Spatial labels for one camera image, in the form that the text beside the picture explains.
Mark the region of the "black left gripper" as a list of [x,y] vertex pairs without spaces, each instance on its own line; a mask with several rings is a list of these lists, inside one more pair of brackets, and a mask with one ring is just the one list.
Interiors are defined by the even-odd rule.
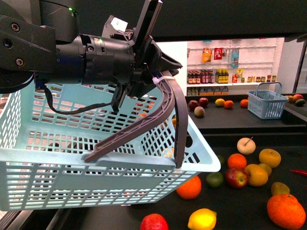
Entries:
[[119,95],[130,97],[142,97],[157,87],[163,96],[160,106],[148,116],[98,142],[85,162],[97,160],[155,128],[173,111],[173,79],[161,80],[161,75],[166,72],[173,77],[182,65],[166,55],[151,37],[162,4],[160,0],[145,1],[138,23],[131,30],[125,21],[110,15],[101,36],[80,35],[86,64],[83,84],[114,84],[122,87]]

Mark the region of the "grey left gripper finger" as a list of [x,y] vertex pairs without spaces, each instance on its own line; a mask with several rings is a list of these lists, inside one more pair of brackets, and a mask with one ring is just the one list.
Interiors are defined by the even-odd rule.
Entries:
[[174,93],[176,112],[176,132],[174,146],[174,153],[176,155],[176,168],[181,168],[184,160],[186,147],[186,136],[188,129],[188,107],[186,104],[184,93],[177,81],[171,80],[170,86]]

